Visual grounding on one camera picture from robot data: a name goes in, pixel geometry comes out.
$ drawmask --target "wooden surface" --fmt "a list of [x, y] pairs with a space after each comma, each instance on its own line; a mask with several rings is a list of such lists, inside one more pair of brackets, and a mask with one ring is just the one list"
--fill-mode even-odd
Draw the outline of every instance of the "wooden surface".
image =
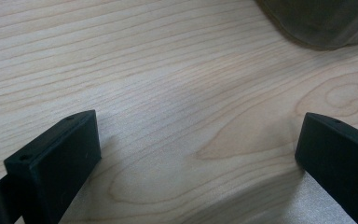
[[0, 177], [88, 109], [103, 160], [62, 223], [275, 223], [304, 114], [358, 128], [358, 46], [301, 47], [248, 0], [0, 0]]

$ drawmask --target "wooden table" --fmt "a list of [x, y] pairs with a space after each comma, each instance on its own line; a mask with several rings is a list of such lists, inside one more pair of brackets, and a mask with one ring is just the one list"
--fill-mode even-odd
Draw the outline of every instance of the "wooden table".
[[0, 0], [0, 177], [89, 109], [103, 159], [62, 223], [288, 223], [304, 114], [358, 128], [358, 45], [302, 47], [248, 0]]

